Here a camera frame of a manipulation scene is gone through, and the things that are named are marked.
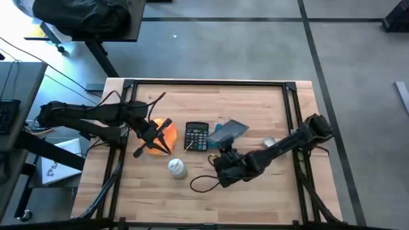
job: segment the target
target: concrete floor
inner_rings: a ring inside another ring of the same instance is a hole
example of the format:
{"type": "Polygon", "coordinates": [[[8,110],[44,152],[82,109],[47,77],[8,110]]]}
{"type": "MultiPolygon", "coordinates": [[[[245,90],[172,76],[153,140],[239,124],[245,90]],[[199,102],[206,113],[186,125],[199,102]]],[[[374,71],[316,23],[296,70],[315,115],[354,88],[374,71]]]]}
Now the concrete floor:
{"type": "MultiPolygon", "coordinates": [[[[144,16],[301,17],[297,0],[174,1],[147,4],[144,16]]],[[[321,19],[382,18],[398,2],[304,0],[307,16],[321,19]]],[[[7,10],[0,12],[0,20],[4,16],[21,19],[1,25],[3,38],[83,85],[105,80],[106,74],[83,43],[64,45],[70,54],[62,56],[49,43],[24,41],[24,28],[31,19],[10,3],[1,3],[0,11],[3,9],[7,10]]],[[[369,226],[407,229],[409,117],[393,82],[409,85],[409,34],[384,33],[379,22],[312,22],[310,27],[366,222],[369,226]]],[[[122,77],[309,80],[314,84],[320,112],[327,115],[302,22],[143,22],[137,43],[105,43],[104,47],[122,77]]],[[[0,48],[24,61],[33,60],[1,42],[0,48]]],[[[56,72],[47,70],[47,74],[82,92],[56,72]]],[[[46,78],[30,118],[49,100],[89,104],[46,78]]],[[[76,133],[61,130],[53,135],[70,137],[76,133]]],[[[355,216],[337,148],[333,141],[328,146],[343,217],[353,224],[355,216]]],[[[72,199],[71,191],[64,189],[39,190],[29,204],[35,213],[32,221],[66,219],[72,199]],[[44,196],[50,200],[39,203],[37,199],[44,196]]],[[[14,209],[10,205],[3,224],[16,223],[11,218],[14,209]]]]}

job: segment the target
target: wooden table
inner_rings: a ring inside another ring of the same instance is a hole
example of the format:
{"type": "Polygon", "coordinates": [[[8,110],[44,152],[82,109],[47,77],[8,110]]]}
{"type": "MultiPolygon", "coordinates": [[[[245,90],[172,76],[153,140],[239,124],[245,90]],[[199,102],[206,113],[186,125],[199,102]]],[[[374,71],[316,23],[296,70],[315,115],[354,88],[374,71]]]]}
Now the wooden table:
{"type": "MultiPolygon", "coordinates": [[[[108,79],[104,95],[122,92],[124,79],[108,79]]],[[[297,81],[302,117],[318,113],[313,87],[309,81],[297,81]]],[[[152,118],[171,118],[178,128],[173,156],[154,157],[132,153],[140,145],[134,132],[128,140],[125,165],[116,207],[115,219],[126,217],[129,222],[225,223],[225,224],[291,224],[301,220],[292,154],[275,159],[265,172],[250,182],[239,181],[228,188],[217,187],[200,194],[189,188],[192,178],[202,174],[215,175],[208,163],[209,153],[183,153],[187,121],[204,121],[210,130],[216,123],[235,119],[250,126],[234,143],[240,153],[261,147],[264,137],[282,139],[288,135],[282,90],[270,86],[181,86],[140,85],[136,100],[151,102],[162,92],[166,96],[156,105],[152,118]],[[188,177],[177,181],[167,171],[172,158],[181,158],[187,165],[188,177]]],[[[106,103],[118,102],[115,96],[106,103]]],[[[99,193],[104,177],[108,147],[88,153],[72,216],[80,215],[99,193]]],[[[314,150],[311,157],[317,193],[339,219],[342,219],[328,155],[314,150]]],[[[215,180],[197,181],[197,189],[210,188],[215,180]]],[[[307,204],[312,220],[311,201],[307,204]]],[[[107,217],[111,195],[107,196],[104,216],[107,217]]]]}

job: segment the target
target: black cable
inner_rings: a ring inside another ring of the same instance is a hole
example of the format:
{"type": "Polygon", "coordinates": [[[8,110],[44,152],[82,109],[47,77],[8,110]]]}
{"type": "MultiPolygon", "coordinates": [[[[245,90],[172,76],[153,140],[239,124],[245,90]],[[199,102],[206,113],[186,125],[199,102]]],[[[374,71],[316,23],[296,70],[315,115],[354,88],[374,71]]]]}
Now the black cable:
{"type": "Polygon", "coordinates": [[[326,152],[327,152],[328,156],[330,155],[330,151],[329,151],[328,149],[324,148],[324,147],[321,147],[321,146],[315,146],[315,148],[319,148],[319,149],[321,149],[321,150],[324,150],[324,151],[326,151],[326,152]]]}
{"type": "Polygon", "coordinates": [[[106,142],[97,144],[99,141],[101,141],[101,138],[98,138],[98,140],[96,140],[96,141],[87,149],[87,151],[85,152],[85,156],[88,155],[88,152],[91,150],[91,148],[95,148],[95,147],[97,147],[97,146],[101,146],[101,145],[103,145],[103,144],[106,144],[106,142]]]}
{"type": "Polygon", "coordinates": [[[209,157],[207,157],[207,161],[209,161],[209,164],[213,167],[215,167],[215,165],[210,161],[210,157],[212,157],[212,155],[209,155],[209,157]]]}
{"type": "Polygon", "coordinates": [[[190,181],[190,189],[192,189],[195,192],[206,193],[206,192],[209,192],[209,191],[213,190],[214,188],[216,188],[217,185],[220,185],[220,182],[217,182],[217,184],[215,184],[213,187],[211,187],[211,188],[209,188],[207,190],[197,190],[197,189],[193,188],[192,184],[193,184],[193,181],[195,181],[195,180],[197,180],[199,178],[212,178],[212,179],[216,179],[216,180],[223,179],[223,178],[231,178],[231,179],[244,180],[244,179],[253,179],[254,177],[253,176],[247,176],[247,177],[246,176],[245,177],[234,177],[234,176],[217,177],[217,176],[210,176],[210,175],[201,175],[201,176],[196,176],[195,178],[193,178],[190,181]]]}
{"type": "MultiPolygon", "coordinates": [[[[107,95],[100,103],[98,103],[98,104],[97,104],[96,106],[94,106],[94,107],[91,107],[91,108],[89,108],[89,109],[73,109],[73,108],[71,108],[71,109],[68,109],[68,110],[74,110],[74,111],[91,111],[91,110],[96,109],[96,108],[98,108],[99,106],[101,106],[113,93],[116,93],[117,96],[120,98],[121,102],[124,103],[123,100],[122,100],[122,97],[120,96],[120,94],[119,94],[116,90],[113,90],[113,91],[109,92],[108,95],[107,95]]],[[[66,109],[66,108],[65,108],[65,107],[57,107],[57,108],[51,109],[51,111],[55,111],[55,110],[57,110],[57,109],[66,109]]]]}
{"type": "MultiPolygon", "coordinates": [[[[2,37],[0,37],[0,39],[1,39],[2,41],[4,41],[5,43],[7,43],[8,45],[11,45],[11,46],[14,47],[15,49],[18,49],[19,51],[24,52],[24,53],[30,55],[31,57],[34,57],[34,58],[36,58],[36,59],[38,59],[38,60],[44,62],[44,63],[47,64],[49,67],[51,67],[53,70],[57,71],[57,73],[59,73],[59,74],[61,74],[62,76],[66,77],[68,80],[74,82],[76,85],[78,85],[79,87],[81,87],[83,90],[87,91],[87,89],[86,89],[84,86],[81,86],[78,82],[74,81],[74,80],[73,80],[72,78],[70,78],[69,76],[63,74],[62,72],[60,72],[59,70],[57,70],[56,68],[54,68],[52,65],[50,65],[50,64],[48,64],[47,62],[45,62],[44,60],[42,60],[41,58],[39,58],[39,57],[37,57],[37,56],[35,56],[35,55],[32,55],[32,54],[30,54],[29,52],[24,51],[24,50],[22,50],[22,49],[16,47],[15,45],[11,44],[10,42],[7,42],[7,41],[6,41],[4,38],[2,38],[2,37]]],[[[87,91],[87,93],[91,93],[92,95],[95,95],[95,96],[97,96],[97,97],[99,97],[99,98],[101,97],[100,95],[97,95],[97,94],[92,93],[92,92],[90,92],[90,91],[87,91]]]]}
{"type": "Polygon", "coordinates": [[[7,77],[6,77],[6,82],[4,83],[3,89],[1,90],[0,100],[3,99],[3,94],[4,94],[4,91],[6,90],[6,86],[7,86],[8,79],[10,78],[10,74],[11,74],[11,72],[12,72],[13,65],[14,65],[14,63],[16,63],[16,62],[18,63],[19,61],[14,60],[14,61],[12,62],[12,64],[10,65],[10,68],[8,69],[8,73],[7,73],[7,77]]]}
{"type": "Polygon", "coordinates": [[[1,51],[3,51],[5,54],[9,55],[10,57],[12,57],[14,60],[17,60],[15,57],[13,57],[11,54],[7,53],[4,49],[0,49],[1,51]]]}
{"type": "Polygon", "coordinates": [[[57,81],[56,79],[53,79],[52,77],[48,76],[47,74],[44,74],[44,76],[48,77],[49,79],[53,80],[54,82],[57,82],[59,85],[65,87],[66,89],[69,89],[70,91],[73,91],[74,93],[78,94],[79,96],[81,96],[83,99],[87,99],[88,101],[94,103],[96,105],[96,102],[92,101],[89,98],[86,98],[85,96],[83,96],[82,94],[76,92],[75,90],[73,90],[72,88],[69,88],[68,86],[65,86],[64,84],[60,83],[59,81],[57,81]]]}
{"type": "Polygon", "coordinates": [[[147,106],[152,105],[151,110],[149,110],[148,121],[151,121],[151,113],[152,113],[152,110],[153,110],[153,108],[155,107],[156,103],[158,103],[158,101],[159,101],[160,99],[162,99],[162,97],[164,97],[165,94],[166,94],[166,93],[163,92],[156,100],[154,100],[153,102],[151,102],[150,104],[147,105],[147,106]]]}
{"type": "Polygon", "coordinates": [[[195,181],[195,180],[197,180],[197,179],[199,179],[199,178],[213,178],[213,179],[216,179],[216,180],[219,179],[219,178],[216,177],[216,176],[210,176],[210,175],[196,176],[195,178],[193,178],[193,180],[190,181],[190,189],[192,189],[192,190],[195,191],[195,192],[206,193],[206,192],[212,191],[215,187],[217,187],[218,185],[220,185],[220,182],[217,182],[217,184],[215,184],[213,187],[211,187],[211,188],[209,188],[209,189],[207,189],[207,190],[197,190],[197,189],[193,188],[192,184],[193,184],[193,181],[195,181]]]}

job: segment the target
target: gray object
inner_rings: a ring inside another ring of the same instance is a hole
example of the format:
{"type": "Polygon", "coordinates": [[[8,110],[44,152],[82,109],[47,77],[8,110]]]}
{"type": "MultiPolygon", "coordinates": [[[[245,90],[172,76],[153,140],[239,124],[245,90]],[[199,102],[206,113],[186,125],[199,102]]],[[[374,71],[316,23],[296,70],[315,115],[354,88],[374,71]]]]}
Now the gray object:
{"type": "Polygon", "coordinates": [[[409,114],[409,92],[408,92],[408,89],[406,88],[406,85],[405,85],[404,82],[395,82],[395,85],[397,87],[397,90],[399,91],[399,94],[401,95],[403,105],[405,105],[406,111],[409,114]]]}
{"type": "Polygon", "coordinates": [[[244,134],[249,129],[247,125],[235,121],[233,119],[229,120],[226,124],[222,126],[218,131],[210,134],[206,139],[212,143],[220,143],[220,141],[227,135],[232,135],[234,139],[244,134]]]}
{"type": "Polygon", "coordinates": [[[274,137],[268,136],[268,137],[266,137],[266,138],[263,139],[263,146],[266,147],[266,148],[271,147],[271,146],[273,146],[274,144],[275,144],[275,139],[274,139],[274,137]]]}

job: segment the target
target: calculator display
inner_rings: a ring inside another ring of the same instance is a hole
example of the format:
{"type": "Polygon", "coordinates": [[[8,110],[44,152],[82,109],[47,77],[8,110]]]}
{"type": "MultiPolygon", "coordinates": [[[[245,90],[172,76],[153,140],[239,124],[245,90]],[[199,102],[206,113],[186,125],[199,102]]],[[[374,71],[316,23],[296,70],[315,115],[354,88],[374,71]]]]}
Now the calculator display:
{"type": "Polygon", "coordinates": [[[200,123],[188,123],[186,128],[198,128],[198,129],[207,129],[207,124],[200,124],[200,123]]]}

